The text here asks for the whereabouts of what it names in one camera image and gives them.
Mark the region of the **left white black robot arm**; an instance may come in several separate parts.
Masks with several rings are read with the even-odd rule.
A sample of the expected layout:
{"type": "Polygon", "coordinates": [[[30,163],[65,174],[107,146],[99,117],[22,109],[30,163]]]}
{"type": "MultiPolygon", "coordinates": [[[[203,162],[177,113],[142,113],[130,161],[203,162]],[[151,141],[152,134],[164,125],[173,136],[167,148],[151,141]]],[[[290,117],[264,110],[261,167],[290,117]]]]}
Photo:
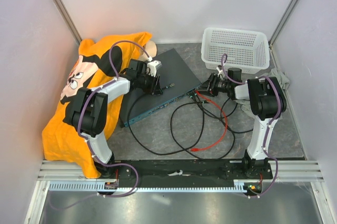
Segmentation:
{"type": "Polygon", "coordinates": [[[107,145],[104,128],[107,120],[107,106],[112,101],[134,89],[141,89],[150,95],[162,95],[158,69],[162,63],[158,60],[139,61],[132,59],[128,68],[119,76],[98,87],[82,87],[66,110],[64,122],[73,126],[90,149],[92,158],[98,164],[97,172],[103,178],[115,174],[113,153],[107,145]]]}

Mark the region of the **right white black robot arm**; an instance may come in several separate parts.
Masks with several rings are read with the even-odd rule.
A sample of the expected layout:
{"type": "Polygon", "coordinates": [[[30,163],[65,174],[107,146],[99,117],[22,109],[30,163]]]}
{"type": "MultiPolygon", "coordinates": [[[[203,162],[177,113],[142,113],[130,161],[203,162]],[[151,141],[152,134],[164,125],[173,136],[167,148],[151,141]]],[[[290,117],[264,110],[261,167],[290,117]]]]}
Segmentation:
{"type": "Polygon", "coordinates": [[[241,165],[241,172],[251,179],[260,173],[256,161],[270,157],[268,148],[271,135],[279,117],[286,110],[286,99],[275,77],[265,76],[243,82],[239,68],[232,67],[225,71],[218,67],[217,70],[197,88],[197,92],[207,96],[225,93],[233,101],[249,101],[254,128],[246,152],[251,160],[241,165]]]}

